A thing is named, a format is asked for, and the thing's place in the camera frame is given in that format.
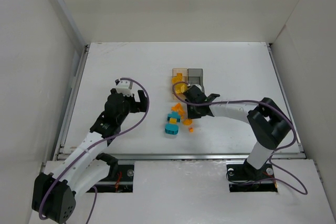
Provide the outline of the yellow peacock rounded lego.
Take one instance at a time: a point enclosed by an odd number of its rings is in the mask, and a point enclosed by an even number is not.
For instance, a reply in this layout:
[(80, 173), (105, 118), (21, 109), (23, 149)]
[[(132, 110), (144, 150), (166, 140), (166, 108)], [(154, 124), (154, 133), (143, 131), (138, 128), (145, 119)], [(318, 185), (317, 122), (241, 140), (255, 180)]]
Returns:
[(185, 83), (176, 83), (174, 85), (174, 91), (176, 94), (183, 94), (188, 88), (188, 85)]

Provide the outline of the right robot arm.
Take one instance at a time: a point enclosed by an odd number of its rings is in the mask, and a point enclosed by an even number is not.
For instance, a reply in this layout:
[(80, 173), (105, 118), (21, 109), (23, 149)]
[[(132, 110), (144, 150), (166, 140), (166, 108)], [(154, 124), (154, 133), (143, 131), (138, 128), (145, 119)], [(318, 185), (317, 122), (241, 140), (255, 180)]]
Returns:
[(183, 93), (189, 119), (203, 116), (225, 117), (247, 123), (256, 144), (241, 166), (244, 180), (258, 180), (263, 168), (280, 143), (293, 130), (293, 124), (270, 98), (261, 101), (223, 101), (219, 94), (206, 96), (192, 85)]

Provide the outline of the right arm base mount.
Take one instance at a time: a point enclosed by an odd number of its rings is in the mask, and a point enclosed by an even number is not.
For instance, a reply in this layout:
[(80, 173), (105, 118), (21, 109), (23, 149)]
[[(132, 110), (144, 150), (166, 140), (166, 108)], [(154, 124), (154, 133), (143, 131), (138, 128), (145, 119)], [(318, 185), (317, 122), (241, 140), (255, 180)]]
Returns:
[(261, 169), (254, 169), (246, 164), (227, 164), (226, 179), (231, 193), (277, 193), (277, 185), (273, 180), (272, 165), (265, 163)]

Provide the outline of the orange arch lego piece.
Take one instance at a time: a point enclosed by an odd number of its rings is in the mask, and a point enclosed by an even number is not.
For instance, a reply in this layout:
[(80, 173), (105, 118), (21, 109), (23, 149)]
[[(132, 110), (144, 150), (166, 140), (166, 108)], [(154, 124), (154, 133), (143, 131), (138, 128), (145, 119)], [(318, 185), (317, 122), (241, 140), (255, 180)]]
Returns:
[(192, 119), (185, 119), (185, 120), (183, 121), (183, 124), (186, 125), (186, 126), (189, 126), (189, 125), (191, 125), (192, 123), (193, 123), (193, 120), (192, 120)]

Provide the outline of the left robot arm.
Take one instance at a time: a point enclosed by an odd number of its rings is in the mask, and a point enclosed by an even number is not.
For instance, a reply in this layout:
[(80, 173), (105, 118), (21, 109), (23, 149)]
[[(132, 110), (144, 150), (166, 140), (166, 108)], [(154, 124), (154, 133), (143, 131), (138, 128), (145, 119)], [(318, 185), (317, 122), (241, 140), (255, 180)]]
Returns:
[(121, 125), (130, 113), (148, 114), (149, 95), (145, 88), (138, 90), (136, 101), (130, 88), (113, 88), (88, 134), (81, 144), (52, 172), (40, 173), (34, 181), (32, 210), (41, 220), (66, 223), (77, 199), (95, 184), (114, 177), (118, 171), (117, 158), (104, 150), (112, 141), (132, 131), (139, 123), (122, 131)]

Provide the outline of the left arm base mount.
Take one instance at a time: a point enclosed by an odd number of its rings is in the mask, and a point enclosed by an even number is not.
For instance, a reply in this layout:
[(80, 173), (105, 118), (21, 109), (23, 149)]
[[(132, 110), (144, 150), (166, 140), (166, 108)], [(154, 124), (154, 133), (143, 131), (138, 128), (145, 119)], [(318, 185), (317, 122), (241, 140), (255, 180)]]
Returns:
[(108, 176), (95, 184), (99, 193), (132, 193), (134, 179), (134, 163), (119, 164), (117, 173)]

